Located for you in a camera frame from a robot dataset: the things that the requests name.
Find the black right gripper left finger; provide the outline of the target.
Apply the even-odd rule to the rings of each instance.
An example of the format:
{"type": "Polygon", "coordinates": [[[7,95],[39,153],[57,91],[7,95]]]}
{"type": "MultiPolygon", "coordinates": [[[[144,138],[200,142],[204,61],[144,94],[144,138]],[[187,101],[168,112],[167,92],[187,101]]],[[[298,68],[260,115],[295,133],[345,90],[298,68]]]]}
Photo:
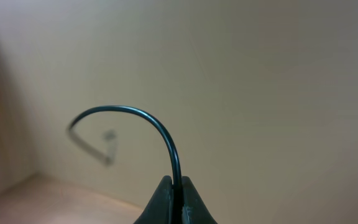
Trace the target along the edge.
{"type": "Polygon", "coordinates": [[[164,176],[144,211],[134,224],[171,224],[173,207],[172,178],[164,176]]]}

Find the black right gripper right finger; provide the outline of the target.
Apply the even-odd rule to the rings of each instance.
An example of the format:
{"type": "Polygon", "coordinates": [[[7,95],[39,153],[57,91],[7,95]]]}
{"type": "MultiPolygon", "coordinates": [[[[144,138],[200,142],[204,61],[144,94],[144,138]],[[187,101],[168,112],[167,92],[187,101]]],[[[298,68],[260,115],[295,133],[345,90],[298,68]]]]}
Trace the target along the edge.
{"type": "Polygon", "coordinates": [[[191,179],[182,177],[183,184],[183,209],[182,224],[217,224],[209,213],[191,179]]]}

